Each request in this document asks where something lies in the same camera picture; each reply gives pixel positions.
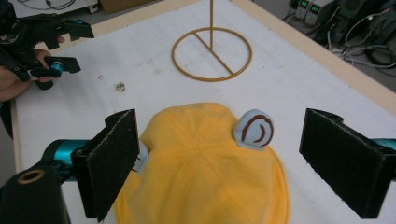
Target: floor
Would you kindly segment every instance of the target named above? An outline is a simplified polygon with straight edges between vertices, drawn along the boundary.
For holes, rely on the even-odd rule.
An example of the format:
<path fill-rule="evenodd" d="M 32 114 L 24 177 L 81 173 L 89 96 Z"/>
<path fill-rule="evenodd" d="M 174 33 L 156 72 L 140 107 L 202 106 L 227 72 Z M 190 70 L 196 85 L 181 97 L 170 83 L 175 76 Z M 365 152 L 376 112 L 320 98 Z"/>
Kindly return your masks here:
<path fill-rule="evenodd" d="M 160 0 L 154 0 L 149 4 L 145 4 L 141 7 L 145 7 L 150 4 L 155 4 Z M 290 8 L 288 0 L 279 0 L 279 1 L 266 1 L 266 0 L 254 0 L 256 4 L 265 8 L 267 11 L 271 12 L 278 18 L 282 19 L 288 14 L 288 10 Z M 94 14 L 90 14 L 87 9 L 80 9 L 74 12 L 66 13 L 64 16 L 67 19 L 82 19 L 89 24 L 96 24 L 100 21 L 109 20 L 111 18 L 117 17 L 129 11 L 135 10 L 135 7 L 131 9 L 126 9 L 118 13 L 106 14 L 100 7 L 99 11 Z M 392 91 L 396 92 L 396 69 L 388 70 L 388 74 L 384 74 L 375 68 L 364 66 L 364 65 L 355 65 L 358 69 L 360 69 L 367 76 L 377 80 L 379 83 L 389 88 Z M 12 140 L 7 136 L 7 133 L 3 127 L 0 125 L 0 186 L 3 186 L 5 182 L 15 175 L 15 163 L 14 163 L 14 154 L 13 154 L 13 145 Z"/>

